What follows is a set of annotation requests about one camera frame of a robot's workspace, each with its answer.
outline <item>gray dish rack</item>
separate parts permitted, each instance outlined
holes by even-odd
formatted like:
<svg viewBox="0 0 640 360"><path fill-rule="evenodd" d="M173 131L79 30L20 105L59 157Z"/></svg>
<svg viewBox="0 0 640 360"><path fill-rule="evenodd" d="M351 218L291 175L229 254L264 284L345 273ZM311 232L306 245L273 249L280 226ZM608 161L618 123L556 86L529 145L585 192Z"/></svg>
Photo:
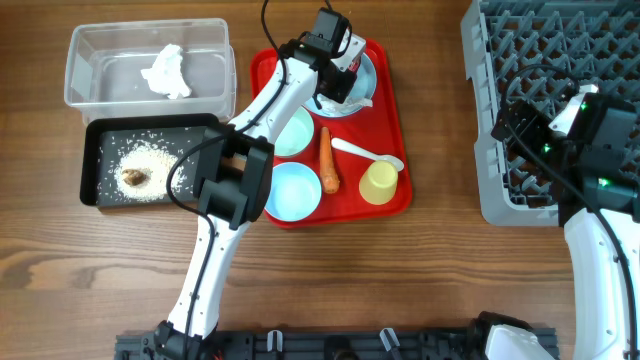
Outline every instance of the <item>gray dish rack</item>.
<svg viewBox="0 0 640 360"><path fill-rule="evenodd" d="M506 82L530 64L561 67L640 110L640 1L473 0L460 25L467 79L478 112L476 169L482 215L500 226L557 226L551 182L491 137ZM526 99L550 118L569 81L532 71L514 81L508 101ZM640 124L621 171L640 182Z"/></svg>

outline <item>light blue bowl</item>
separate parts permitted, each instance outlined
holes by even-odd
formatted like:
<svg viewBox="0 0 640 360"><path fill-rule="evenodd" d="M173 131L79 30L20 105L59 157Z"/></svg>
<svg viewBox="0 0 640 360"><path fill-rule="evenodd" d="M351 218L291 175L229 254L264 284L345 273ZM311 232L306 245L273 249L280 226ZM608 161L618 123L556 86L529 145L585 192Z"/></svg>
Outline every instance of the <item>light blue bowl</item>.
<svg viewBox="0 0 640 360"><path fill-rule="evenodd" d="M308 166L288 162L273 168L265 210L274 218L294 222L311 215L322 196L318 175Z"/></svg>
<svg viewBox="0 0 640 360"><path fill-rule="evenodd" d="M362 57L360 59L361 63L357 73L358 78L356 79L355 84L353 84L353 88L349 93L349 97L353 99L372 99L373 94L376 92L376 85L378 84L376 68L373 66L373 62L366 54L362 54ZM303 106L312 113L327 118L341 118L353 115L362 110L362 106L357 106L354 110L349 112L327 112L318 109L315 101L313 101L313 98L307 100Z"/></svg>
<svg viewBox="0 0 640 360"><path fill-rule="evenodd" d="M313 139L313 119L309 112L301 106L278 136L275 155L278 157L296 156L307 148L311 139Z"/></svg>

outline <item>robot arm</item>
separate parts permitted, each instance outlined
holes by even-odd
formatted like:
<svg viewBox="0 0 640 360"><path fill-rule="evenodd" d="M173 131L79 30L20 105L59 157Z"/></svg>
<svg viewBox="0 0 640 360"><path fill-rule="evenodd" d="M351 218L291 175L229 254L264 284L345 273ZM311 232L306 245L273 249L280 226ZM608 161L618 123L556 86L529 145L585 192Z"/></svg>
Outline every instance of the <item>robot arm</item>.
<svg viewBox="0 0 640 360"><path fill-rule="evenodd" d="M625 254L630 257L636 299L640 296L640 223L631 215L603 210ZM611 239L594 214L579 211L565 224L576 293L576 360L623 359L629 352L629 309L626 288ZM505 321L487 327L488 360L552 359L537 337L522 324Z"/></svg>
<svg viewBox="0 0 640 360"><path fill-rule="evenodd" d="M640 310L633 299L640 295L640 186L637 179L629 179L620 169L630 156L635 157L628 139L637 114L631 104L594 91L597 88L583 86L553 122L531 105L516 102L505 111L507 115L493 134L525 159L549 164L575 187L569 189L555 182L551 190L573 263L577 319L574 359L627 359L637 347L632 333L639 330L632 329L635 315L630 306L636 314ZM519 132L520 139L505 131L505 124ZM601 209L617 241L596 214L586 209L585 202ZM628 274L624 271L627 268L623 269L625 261ZM633 296L628 296L628 289ZM488 336L480 347L488 359L548 358L533 334L509 325L497 323L483 328Z"/></svg>
<svg viewBox="0 0 640 360"><path fill-rule="evenodd" d="M313 31L283 45L270 81L251 105L228 125L218 125L205 132L205 140L223 135L218 143L202 149L194 180L198 210L212 220L216 235L206 262L200 288L195 284L210 241L205 219L198 220L198 239L180 297L156 328L156 351L169 359L210 358L206 339L215 330L220 317L220 299L231 262L240 239L262 213L271 185L273 144L295 111L309 98L323 94L344 102L356 80L364 39L350 33L351 25L342 15L321 9ZM240 129L255 119L281 87L271 106L243 134ZM240 156L244 168L235 168L225 159ZM182 354L189 305L196 291L191 317L188 354Z"/></svg>
<svg viewBox="0 0 640 360"><path fill-rule="evenodd" d="M610 210L602 214L629 258L633 291L640 299L640 224L628 214ZM586 209L574 215L564 230L576 294L574 359L622 359L629 351L630 324L627 290L616 251L600 221Z"/></svg>

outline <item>white tissue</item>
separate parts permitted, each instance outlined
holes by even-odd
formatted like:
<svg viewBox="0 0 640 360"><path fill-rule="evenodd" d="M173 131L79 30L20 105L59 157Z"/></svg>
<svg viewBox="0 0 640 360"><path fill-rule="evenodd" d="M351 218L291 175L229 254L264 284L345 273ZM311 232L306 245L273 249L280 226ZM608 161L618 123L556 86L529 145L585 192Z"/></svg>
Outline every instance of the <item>white tissue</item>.
<svg viewBox="0 0 640 360"><path fill-rule="evenodd" d="M343 104L339 104L323 95L318 95L318 102L322 106L322 111L334 114L349 114L362 107L373 107L371 99L354 99L349 96L347 96Z"/></svg>
<svg viewBox="0 0 640 360"><path fill-rule="evenodd" d="M178 45L167 45L153 62L151 69L140 70L142 77L149 83L151 91L168 95L175 100L178 96L191 95L191 89L182 78L180 65L182 63L182 48Z"/></svg>

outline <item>brown food scrap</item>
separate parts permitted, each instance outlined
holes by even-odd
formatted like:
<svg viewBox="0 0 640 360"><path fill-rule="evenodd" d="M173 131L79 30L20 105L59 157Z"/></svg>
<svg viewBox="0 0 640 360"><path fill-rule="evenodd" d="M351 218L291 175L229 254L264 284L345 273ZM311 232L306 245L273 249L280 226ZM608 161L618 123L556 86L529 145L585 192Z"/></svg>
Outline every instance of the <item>brown food scrap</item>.
<svg viewBox="0 0 640 360"><path fill-rule="evenodd" d="M147 175L142 171L134 169L123 170L122 175L125 175L124 182L131 186L138 186L147 179Z"/></svg>

